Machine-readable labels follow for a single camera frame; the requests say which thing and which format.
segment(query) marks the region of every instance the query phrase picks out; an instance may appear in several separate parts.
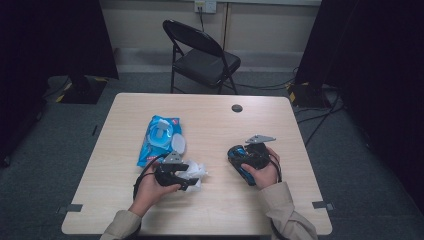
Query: person's right hand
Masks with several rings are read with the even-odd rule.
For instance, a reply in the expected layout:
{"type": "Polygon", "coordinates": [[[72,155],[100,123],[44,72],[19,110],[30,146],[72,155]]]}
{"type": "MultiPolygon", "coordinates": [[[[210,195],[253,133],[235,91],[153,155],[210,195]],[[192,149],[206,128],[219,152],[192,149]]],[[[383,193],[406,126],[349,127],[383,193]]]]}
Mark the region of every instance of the person's right hand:
{"type": "MultiPolygon", "coordinates": [[[[278,154],[275,153],[274,150],[272,150],[270,147],[267,147],[267,149],[270,154],[269,158],[271,159],[271,161],[275,162],[278,165],[280,162],[280,156],[278,156],[278,154]]],[[[264,189],[277,183],[277,169],[272,163],[268,163],[266,167],[259,170],[256,170],[252,166],[247,165],[245,163],[243,163],[241,167],[253,176],[256,182],[256,186],[258,186],[259,189],[264,189]]]]}

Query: black controller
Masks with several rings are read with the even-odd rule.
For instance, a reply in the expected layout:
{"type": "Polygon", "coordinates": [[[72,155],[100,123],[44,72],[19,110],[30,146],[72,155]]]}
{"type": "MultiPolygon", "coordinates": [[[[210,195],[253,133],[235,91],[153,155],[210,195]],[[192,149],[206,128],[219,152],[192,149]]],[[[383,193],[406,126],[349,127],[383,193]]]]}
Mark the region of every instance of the black controller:
{"type": "MultiPolygon", "coordinates": [[[[171,186],[174,184],[180,184],[181,187],[178,190],[183,190],[183,191],[187,190],[189,186],[196,185],[197,181],[199,180],[198,178],[184,179],[175,175],[177,171],[187,171],[189,166],[187,164],[182,163],[182,161],[181,162],[172,162],[172,161],[173,159],[171,160],[171,162],[161,163],[159,164],[159,166],[156,167],[156,170],[154,172],[156,181],[158,181],[158,183],[164,187],[171,186]]],[[[143,177],[145,176],[146,175],[144,174],[144,171],[143,171],[140,174],[140,176],[137,178],[137,181],[134,184],[133,199],[135,199],[141,180],[143,180],[143,177]]]]}
{"type": "Polygon", "coordinates": [[[233,165],[237,172],[246,180],[249,186],[255,186],[256,182],[253,176],[241,167],[246,163],[255,169],[262,169],[271,161],[268,149],[264,143],[249,144],[246,146],[237,145],[228,150],[228,161],[233,165]]]}

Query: sleeve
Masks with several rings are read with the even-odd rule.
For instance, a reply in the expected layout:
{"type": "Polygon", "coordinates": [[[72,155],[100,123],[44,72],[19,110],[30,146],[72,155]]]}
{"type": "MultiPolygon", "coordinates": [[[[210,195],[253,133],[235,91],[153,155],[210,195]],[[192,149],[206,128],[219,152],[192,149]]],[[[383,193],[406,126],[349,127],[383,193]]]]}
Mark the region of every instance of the sleeve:
{"type": "Polygon", "coordinates": [[[293,199],[286,182],[277,183],[259,192],[259,201],[266,216],[288,239],[318,239],[315,226],[294,211],[293,199]]]}
{"type": "Polygon", "coordinates": [[[141,226],[141,217],[126,211],[120,210],[116,213],[113,222],[106,228],[100,240],[125,239],[136,234],[141,226]]]}

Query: black chair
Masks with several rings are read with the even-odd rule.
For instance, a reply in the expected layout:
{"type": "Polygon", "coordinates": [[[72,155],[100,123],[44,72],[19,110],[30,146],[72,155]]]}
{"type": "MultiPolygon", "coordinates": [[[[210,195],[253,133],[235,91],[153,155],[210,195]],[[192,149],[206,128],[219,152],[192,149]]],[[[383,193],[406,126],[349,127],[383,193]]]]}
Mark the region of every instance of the black chair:
{"type": "Polygon", "coordinates": [[[240,67],[240,58],[223,51],[221,46],[208,34],[174,20],[165,20],[163,29],[171,39],[173,46],[171,93],[174,88],[175,72],[192,79],[209,88],[218,88],[221,93],[224,82],[229,79],[231,86],[226,86],[238,94],[231,75],[240,67]],[[192,48],[184,54],[178,43],[192,48]]]}

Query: table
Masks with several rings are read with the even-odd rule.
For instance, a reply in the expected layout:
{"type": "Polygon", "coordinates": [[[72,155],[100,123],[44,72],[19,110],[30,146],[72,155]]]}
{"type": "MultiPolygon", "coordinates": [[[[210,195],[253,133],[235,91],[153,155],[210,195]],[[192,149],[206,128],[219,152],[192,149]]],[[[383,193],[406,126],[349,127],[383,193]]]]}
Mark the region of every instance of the table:
{"type": "Polygon", "coordinates": [[[290,103],[284,97],[121,93],[114,100],[72,204],[65,234],[102,234],[115,213],[132,203],[136,166],[152,116],[179,117],[187,147],[184,160],[205,163],[208,172],[200,192],[165,196],[143,218],[148,235],[269,235],[257,188],[249,187],[227,160],[230,147],[255,134],[273,136],[268,142],[281,156],[283,179],[296,211],[317,228],[331,233],[325,208],[314,209],[321,193],[290,103]],[[232,106],[243,111],[236,113],[232,106]]]}

